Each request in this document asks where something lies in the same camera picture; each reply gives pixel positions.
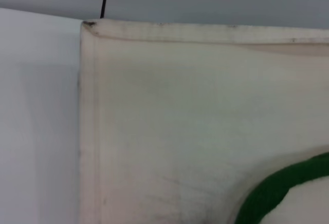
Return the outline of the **white canvas handbag green handles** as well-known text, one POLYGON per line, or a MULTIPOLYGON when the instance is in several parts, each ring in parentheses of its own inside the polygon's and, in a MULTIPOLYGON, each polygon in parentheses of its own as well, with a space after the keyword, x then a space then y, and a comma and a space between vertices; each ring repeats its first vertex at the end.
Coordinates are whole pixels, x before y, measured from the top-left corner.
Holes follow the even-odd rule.
POLYGON ((79 224, 329 224, 329 29, 81 24, 79 224))

